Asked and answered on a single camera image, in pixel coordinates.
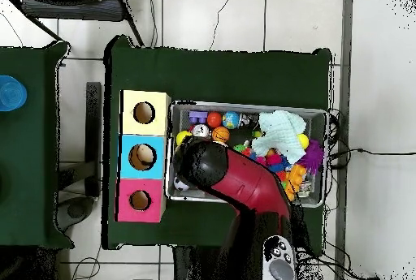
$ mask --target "blue box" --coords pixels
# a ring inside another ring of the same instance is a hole
[[[133,146],[147,144],[156,151],[156,162],[148,170],[137,170],[132,167],[128,155]],[[166,157],[166,137],[162,136],[121,136],[121,179],[163,179]]]

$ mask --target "yellow ball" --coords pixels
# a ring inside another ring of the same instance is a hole
[[[186,136],[191,136],[192,133],[189,131],[181,131],[176,136],[176,145],[180,145]]]
[[[299,142],[301,143],[303,149],[306,149],[309,146],[309,138],[306,135],[304,135],[303,133],[299,133],[297,135],[297,138],[299,139]]]

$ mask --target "white controller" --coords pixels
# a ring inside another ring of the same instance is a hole
[[[262,280],[296,280],[292,246],[282,236],[271,236],[263,244]]]

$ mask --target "dark green tablecloth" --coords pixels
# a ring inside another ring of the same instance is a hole
[[[103,243],[219,246],[234,217],[226,204],[167,202],[157,224],[115,222],[119,91],[166,92],[172,100],[214,101],[267,106],[328,108],[329,50],[315,54],[197,52],[170,48],[132,48],[127,37],[106,47]],[[313,249],[322,243],[323,208],[305,209]]]
[[[0,47],[0,75],[28,92],[24,106],[0,112],[0,244],[71,248],[54,227],[57,191],[55,74],[68,44]]]

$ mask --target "shape sorter toy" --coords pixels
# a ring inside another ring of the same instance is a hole
[[[166,93],[120,92],[117,222],[160,222],[162,218],[170,103]]]

